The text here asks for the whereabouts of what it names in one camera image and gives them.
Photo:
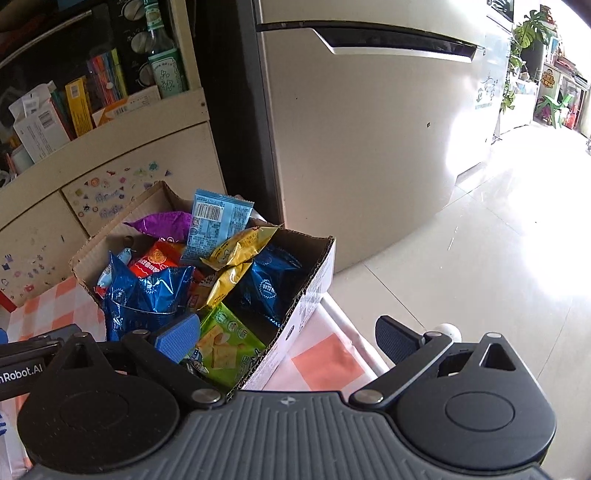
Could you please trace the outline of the dark blue snack bag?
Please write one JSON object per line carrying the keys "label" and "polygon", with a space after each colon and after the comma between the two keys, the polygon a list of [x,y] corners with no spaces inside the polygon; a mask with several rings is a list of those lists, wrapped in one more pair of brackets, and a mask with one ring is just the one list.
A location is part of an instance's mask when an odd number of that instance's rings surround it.
{"label": "dark blue snack bag", "polygon": [[291,290],[301,277],[303,266],[283,248],[267,245],[252,260],[252,267],[238,283],[240,306],[259,314],[276,327],[283,323]]}
{"label": "dark blue snack bag", "polygon": [[109,256],[111,284],[102,302],[108,341],[120,341],[137,329],[154,332],[186,311],[193,266],[138,278],[116,255]]}

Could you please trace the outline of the green cracker bag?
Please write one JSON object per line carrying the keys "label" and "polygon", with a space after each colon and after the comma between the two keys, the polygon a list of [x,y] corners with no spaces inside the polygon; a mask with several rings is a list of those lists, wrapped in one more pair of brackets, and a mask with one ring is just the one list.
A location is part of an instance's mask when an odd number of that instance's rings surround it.
{"label": "green cracker bag", "polygon": [[264,349],[266,345],[219,303],[200,322],[197,344],[185,359],[194,371],[232,389],[249,373]]}

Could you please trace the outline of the red snack bag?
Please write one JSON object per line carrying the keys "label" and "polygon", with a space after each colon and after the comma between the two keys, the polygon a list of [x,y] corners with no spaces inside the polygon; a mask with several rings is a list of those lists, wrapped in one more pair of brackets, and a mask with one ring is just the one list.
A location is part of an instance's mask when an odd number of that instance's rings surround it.
{"label": "red snack bag", "polygon": [[144,255],[130,263],[129,270],[136,277],[145,278],[168,268],[181,267],[184,249],[182,243],[157,240]]}

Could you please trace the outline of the yellow snack bag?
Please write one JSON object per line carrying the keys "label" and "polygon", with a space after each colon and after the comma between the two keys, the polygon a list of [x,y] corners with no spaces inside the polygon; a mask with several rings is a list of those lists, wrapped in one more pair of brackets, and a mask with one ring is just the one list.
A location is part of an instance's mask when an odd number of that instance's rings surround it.
{"label": "yellow snack bag", "polygon": [[245,263],[259,255],[279,230],[279,226],[273,225],[242,230],[217,246],[211,255],[201,258],[201,262],[215,271]]}

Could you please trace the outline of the purple snack bag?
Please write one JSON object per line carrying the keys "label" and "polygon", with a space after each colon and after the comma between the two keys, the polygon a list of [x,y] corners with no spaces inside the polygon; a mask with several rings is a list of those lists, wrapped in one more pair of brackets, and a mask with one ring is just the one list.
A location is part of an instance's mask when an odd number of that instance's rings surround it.
{"label": "purple snack bag", "polygon": [[125,222],[125,225],[158,240],[185,243],[191,225],[191,215],[183,211],[158,212]]}

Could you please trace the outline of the light blue snack bag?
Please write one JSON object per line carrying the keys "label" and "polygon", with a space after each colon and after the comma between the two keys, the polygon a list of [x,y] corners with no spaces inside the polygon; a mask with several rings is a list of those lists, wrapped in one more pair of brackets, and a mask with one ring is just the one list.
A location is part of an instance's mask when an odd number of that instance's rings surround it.
{"label": "light blue snack bag", "polygon": [[197,189],[181,263],[199,265],[225,240],[245,230],[252,208],[250,201]]}

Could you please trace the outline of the American chips light blue bag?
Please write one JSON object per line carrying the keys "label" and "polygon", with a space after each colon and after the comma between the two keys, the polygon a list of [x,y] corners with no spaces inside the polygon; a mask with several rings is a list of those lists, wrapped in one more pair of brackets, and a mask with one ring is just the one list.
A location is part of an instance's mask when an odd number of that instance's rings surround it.
{"label": "American chips light blue bag", "polygon": [[[121,250],[116,257],[124,264],[128,265],[132,259],[132,249],[130,247],[126,247]],[[105,269],[99,275],[97,283],[95,285],[95,292],[99,293],[100,295],[104,295],[112,282],[112,266],[108,264]]]}

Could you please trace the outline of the yellow wafer packet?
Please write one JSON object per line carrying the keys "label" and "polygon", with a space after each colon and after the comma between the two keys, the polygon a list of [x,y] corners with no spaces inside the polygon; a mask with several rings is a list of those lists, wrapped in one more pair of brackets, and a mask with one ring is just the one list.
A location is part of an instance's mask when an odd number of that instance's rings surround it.
{"label": "yellow wafer packet", "polygon": [[205,299],[204,308],[213,309],[238,285],[242,277],[252,267],[252,261],[228,267],[215,276],[214,283]]}

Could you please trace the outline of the cardboard milk box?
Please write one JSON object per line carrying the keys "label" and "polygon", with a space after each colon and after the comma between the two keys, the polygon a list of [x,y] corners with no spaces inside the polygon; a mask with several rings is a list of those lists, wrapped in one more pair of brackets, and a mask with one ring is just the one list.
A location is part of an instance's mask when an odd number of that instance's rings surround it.
{"label": "cardboard milk box", "polygon": [[187,317],[197,339],[174,356],[188,377],[229,393],[269,381],[332,281],[335,239],[254,220],[252,203],[192,200],[155,183],[72,257],[106,337]]}

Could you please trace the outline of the beige cabinet with stickers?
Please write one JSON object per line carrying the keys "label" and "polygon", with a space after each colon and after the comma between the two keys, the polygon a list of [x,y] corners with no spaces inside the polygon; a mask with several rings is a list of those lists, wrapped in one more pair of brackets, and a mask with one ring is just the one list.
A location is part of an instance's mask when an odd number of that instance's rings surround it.
{"label": "beige cabinet with stickers", "polygon": [[187,91],[86,133],[2,188],[3,309],[68,277],[86,240],[157,181],[183,198],[225,192],[185,2],[170,2],[169,13]]}

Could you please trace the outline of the white medicine box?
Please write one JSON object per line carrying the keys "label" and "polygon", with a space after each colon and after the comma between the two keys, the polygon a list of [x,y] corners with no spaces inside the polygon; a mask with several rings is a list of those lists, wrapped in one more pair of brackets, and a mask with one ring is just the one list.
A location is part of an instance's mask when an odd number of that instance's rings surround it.
{"label": "white medicine box", "polygon": [[13,128],[34,163],[38,163],[70,142],[51,94],[52,82],[40,84],[10,106]]}

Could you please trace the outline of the silver refrigerator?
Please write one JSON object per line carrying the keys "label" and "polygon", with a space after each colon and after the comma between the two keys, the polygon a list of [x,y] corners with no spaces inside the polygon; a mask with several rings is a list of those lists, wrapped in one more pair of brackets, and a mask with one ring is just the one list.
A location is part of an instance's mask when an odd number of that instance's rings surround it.
{"label": "silver refrigerator", "polygon": [[346,269],[449,201],[485,134],[504,34],[487,1],[238,1],[266,217],[337,242]]}

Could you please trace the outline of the yellow flat box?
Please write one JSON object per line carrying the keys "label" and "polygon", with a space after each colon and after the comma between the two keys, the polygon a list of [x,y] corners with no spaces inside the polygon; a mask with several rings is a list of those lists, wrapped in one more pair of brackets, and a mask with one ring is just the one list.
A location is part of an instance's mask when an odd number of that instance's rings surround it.
{"label": "yellow flat box", "polygon": [[65,93],[74,131],[79,138],[94,128],[86,77],[68,83]]}

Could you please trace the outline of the green glass bottle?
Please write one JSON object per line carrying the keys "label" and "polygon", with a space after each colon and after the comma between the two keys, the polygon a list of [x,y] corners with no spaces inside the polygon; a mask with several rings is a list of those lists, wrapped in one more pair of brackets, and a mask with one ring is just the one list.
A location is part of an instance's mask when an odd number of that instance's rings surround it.
{"label": "green glass bottle", "polygon": [[144,13],[149,35],[148,61],[154,81],[162,98],[185,91],[185,82],[178,49],[167,35],[157,1],[144,1]]}

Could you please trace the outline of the potted green plant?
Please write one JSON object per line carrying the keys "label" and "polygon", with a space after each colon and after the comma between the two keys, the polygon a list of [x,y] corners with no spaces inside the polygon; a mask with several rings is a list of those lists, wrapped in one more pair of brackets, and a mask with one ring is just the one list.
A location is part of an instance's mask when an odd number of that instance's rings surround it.
{"label": "potted green plant", "polygon": [[548,12],[549,10],[546,7],[531,10],[524,16],[523,21],[518,23],[512,30],[510,56],[500,107],[501,113],[515,108],[516,93],[513,84],[527,65],[523,53],[529,52],[538,45],[549,45],[553,30],[549,28],[551,23],[548,22]]}

